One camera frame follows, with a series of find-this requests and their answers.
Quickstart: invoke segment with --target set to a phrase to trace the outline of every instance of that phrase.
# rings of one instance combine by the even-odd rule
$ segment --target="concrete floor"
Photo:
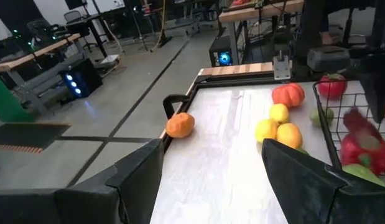
[[[330,22],[344,24],[346,13],[340,11],[331,15]],[[372,9],[356,12],[353,32],[369,34],[372,21],[360,18],[372,16]],[[162,100],[171,93],[184,94],[199,69],[210,67],[208,49],[215,35],[216,31],[196,34],[192,38],[179,35],[153,53],[139,50],[141,44],[127,46],[124,48],[123,68],[108,75],[103,86],[88,98],[76,100],[56,110],[53,117],[42,120],[72,124],[64,136],[157,138],[166,123]],[[110,54],[116,52],[116,48],[108,49]],[[90,54],[92,59],[100,57],[97,51]],[[170,66],[158,79],[168,64]],[[155,81],[152,89],[147,91]],[[124,123],[119,124],[126,115]],[[97,157],[84,170],[79,182],[111,166],[143,144],[110,142],[96,153],[100,142],[55,141],[38,155],[0,151],[0,189],[66,187],[95,154]]]

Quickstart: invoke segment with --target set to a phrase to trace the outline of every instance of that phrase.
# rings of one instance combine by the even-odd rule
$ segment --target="table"
[[[49,113],[48,109],[44,106],[44,103],[46,100],[50,98],[50,96],[57,93],[57,91],[60,91],[60,88],[57,88],[56,91],[51,91],[49,95],[43,95],[41,97],[37,96],[37,94],[34,92],[34,88],[39,86],[41,83],[46,82],[47,80],[53,78],[58,74],[59,71],[62,69],[68,67],[70,64],[72,64],[74,61],[84,57],[84,51],[83,47],[81,47],[78,39],[80,38],[80,34],[73,34],[67,39],[60,40],[52,45],[49,45],[43,49],[40,49],[34,54],[28,54],[26,56],[23,56],[21,58],[18,58],[16,60],[11,60],[9,62],[2,62],[0,63],[0,72],[7,72],[8,75],[11,77],[12,80],[16,83],[16,85],[20,88],[20,91],[23,95],[26,96],[26,98],[36,107],[36,109],[40,112],[41,115],[47,115]],[[29,62],[35,57],[41,56],[43,54],[46,54],[52,50],[55,50],[57,48],[60,48],[68,42],[73,42],[78,51],[79,54],[73,55],[69,58],[66,58],[63,62],[59,63],[58,65],[54,66],[53,68],[41,73],[37,77],[25,81],[13,68],[16,68],[19,65],[22,65],[23,63]]]
[[[255,63],[199,71],[176,113],[188,111],[195,128],[186,139],[165,131],[160,182],[151,224],[287,223],[268,181],[261,145],[254,138],[258,121],[268,119],[274,80],[272,63]],[[317,78],[298,77],[306,92],[304,104],[290,111],[312,157],[332,164],[322,130],[309,114],[317,101]]]
[[[279,16],[280,9],[283,7],[283,2],[275,3],[273,5],[264,6],[261,10],[261,17],[271,17],[271,16]],[[291,0],[287,1],[285,12],[299,12],[303,9],[304,0]],[[236,32],[235,23],[241,22],[243,23],[249,19],[258,19],[260,16],[259,10],[254,7],[248,9],[240,9],[237,11],[231,12],[223,12],[219,16],[220,22],[226,23],[228,25],[228,29],[230,30],[230,41],[231,41],[231,51],[232,51],[232,60],[235,65],[239,65],[239,57],[238,57],[238,49],[237,49],[237,40],[239,34]],[[245,37],[247,36],[247,27],[244,27]]]
[[[100,19],[100,17],[101,17],[100,14],[95,14],[95,15],[88,16],[88,17],[82,17],[82,18],[80,18],[79,21],[68,22],[65,25],[65,27],[76,26],[78,24],[86,24],[90,28],[91,32],[93,33],[94,39],[97,42],[97,46],[100,49],[101,53],[103,54],[103,57],[106,58],[108,56],[108,54],[106,53],[105,48],[103,46],[103,42],[101,41],[101,37],[98,34],[97,29],[95,28],[95,26],[93,24],[93,20],[94,19]]]

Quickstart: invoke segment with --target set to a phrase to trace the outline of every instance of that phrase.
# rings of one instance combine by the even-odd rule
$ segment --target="wire basket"
[[[346,126],[343,124],[344,114],[355,106],[366,117],[368,121],[377,127],[379,133],[385,140],[385,118],[381,124],[374,122],[372,113],[369,109],[368,102],[366,101],[364,90],[359,81],[348,81],[347,89],[344,94],[337,100],[330,100],[329,97],[323,97],[318,92],[318,86],[321,83],[330,82],[343,82],[343,81],[327,81],[316,82],[313,85],[315,98],[317,99],[318,114],[320,117],[320,124],[323,131],[323,135],[329,150],[330,160],[332,165],[341,169],[341,140],[348,134]],[[327,123],[326,113],[328,108],[334,112],[334,119],[331,123]],[[385,181],[385,173],[379,176],[380,179]]]

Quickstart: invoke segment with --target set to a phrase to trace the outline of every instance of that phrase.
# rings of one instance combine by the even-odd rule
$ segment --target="lemon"
[[[277,135],[278,123],[273,119],[265,119],[260,121],[256,126],[254,133],[256,140],[260,143],[265,138],[275,139]]]
[[[289,121],[289,110],[282,103],[271,106],[269,110],[269,117],[279,124],[284,124]]]
[[[282,124],[277,130],[277,141],[291,148],[298,149],[303,143],[299,128],[291,123]]]

